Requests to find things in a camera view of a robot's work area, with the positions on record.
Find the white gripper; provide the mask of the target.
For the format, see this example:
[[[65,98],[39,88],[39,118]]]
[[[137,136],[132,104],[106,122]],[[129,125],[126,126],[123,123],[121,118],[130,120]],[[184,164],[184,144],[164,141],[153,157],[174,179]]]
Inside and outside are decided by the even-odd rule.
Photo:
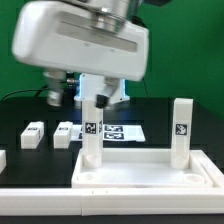
[[[24,5],[12,52],[23,63],[53,68],[44,72],[49,105],[61,105],[63,70],[106,77],[103,91],[96,95],[99,109],[108,105],[117,79],[142,79],[149,31],[128,20],[132,1],[37,0]]]

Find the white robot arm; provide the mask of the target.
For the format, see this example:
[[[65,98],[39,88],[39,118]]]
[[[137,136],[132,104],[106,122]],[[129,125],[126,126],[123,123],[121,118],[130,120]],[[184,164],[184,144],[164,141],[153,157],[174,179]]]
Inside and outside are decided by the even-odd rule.
[[[34,0],[20,11],[14,57],[45,69],[51,103],[60,103],[60,79],[70,72],[91,76],[89,98],[105,108],[122,79],[145,75],[149,31],[136,11],[142,3],[162,7],[172,0]]]

